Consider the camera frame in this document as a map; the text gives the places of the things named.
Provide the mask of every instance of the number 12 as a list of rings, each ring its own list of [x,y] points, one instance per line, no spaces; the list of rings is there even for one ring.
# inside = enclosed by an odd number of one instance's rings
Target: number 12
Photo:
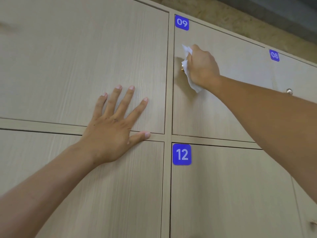
[[[178,159],[180,160],[180,148],[178,150],[176,150],[176,152],[178,153]],[[185,152],[185,155],[182,157],[182,160],[188,160],[188,158],[186,158],[188,151],[187,149],[183,149],[182,152]]]

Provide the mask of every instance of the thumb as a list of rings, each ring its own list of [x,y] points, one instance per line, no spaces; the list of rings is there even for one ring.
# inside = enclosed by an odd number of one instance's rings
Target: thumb
[[[151,133],[147,131],[138,132],[135,135],[130,136],[129,138],[129,146],[132,147],[143,140],[147,140],[149,137],[151,137]]]
[[[193,65],[193,59],[192,59],[192,55],[190,53],[188,53],[188,56],[187,56],[187,68],[188,70],[191,70],[192,68],[192,65]]]

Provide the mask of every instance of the hand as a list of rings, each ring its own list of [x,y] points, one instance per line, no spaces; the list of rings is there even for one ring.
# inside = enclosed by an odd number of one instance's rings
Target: hand
[[[196,44],[191,49],[193,54],[188,54],[187,57],[191,80],[200,87],[207,89],[210,82],[220,77],[218,64],[210,52],[201,50]]]
[[[134,86],[130,86],[125,97],[114,112],[122,86],[118,85],[111,94],[104,114],[102,108],[108,95],[99,97],[93,118],[88,124],[80,141],[76,144],[83,152],[93,157],[93,163],[100,165],[117,160],[131,147],[150,137],[149,132],[139,132],[130,137],[130,131],[145,109],[148,98],[144,98],[127,118],[125,112],[131,102]]]

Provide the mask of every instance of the left hand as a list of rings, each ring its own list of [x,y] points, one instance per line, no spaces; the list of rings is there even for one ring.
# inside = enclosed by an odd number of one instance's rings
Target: left hand
[[[132,126],[144,111],[148,98],[144,98],[129,116],[124,118],[134,93],[134,86],[129,87],[117,111],[114,112],[121,91],[121,85],[113,90],[104,114],[102,114],[102,108],[108,95],[104,94],[99,97],[93,118],[82,138],[75,144],[83,152],[87,152],[93,157],[93,163],[96,166],[117,160],[131,147],[148,139],[151,135],[149,132],[142,131],[130,137]]]

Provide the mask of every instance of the forearm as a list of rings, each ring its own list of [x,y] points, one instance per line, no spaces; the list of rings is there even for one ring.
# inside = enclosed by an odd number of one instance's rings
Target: forearm
[[[35,237],[73,188],[94,168],[77,146],[0,198],[0,237]]]
[[[317,104],[222,76],[207,86],[316,202]]]

